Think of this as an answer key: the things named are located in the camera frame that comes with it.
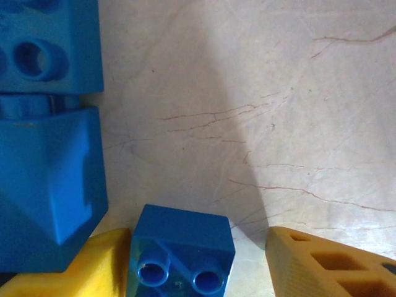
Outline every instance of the blue plastic block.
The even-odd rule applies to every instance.
[[[127,297],[224,296],[234,256],[226,217],[146,205],[132,238]]]
[[[0,95],[0,272],[64,271],[107,211],[97,108]]]
[[[0,0],[0,93],[101,91],[98,0]]]

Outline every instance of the stacked blocks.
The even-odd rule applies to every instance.
[[[0,273],[67,269],[107,211],[97,0],[0,0]]]
[[[226,217],[146,205],[132,238],[127,297],[223,296],[234,256]]]
[[[63,273],[22,273],[0,287],[2,297],[124,297],[131,233],[91,237]]]
[[[97,0],[0,0],[0,93],[101,91]]]

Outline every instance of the blue toy block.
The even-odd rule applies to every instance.
[[[0,0],[0,93],[101,91],[98,0]]]
[[[226,217],[146,205],[132,237],[127,297],[224,296],[234,256]]]
[[[64,271],[108,209],[97,108],[0,95],[0,272]]]

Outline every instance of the beige marble floor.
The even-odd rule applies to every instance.
[[[396,258],[394,0],[100,0],[110,209],[226,215],[228,296],[272,296],[268,226]]]

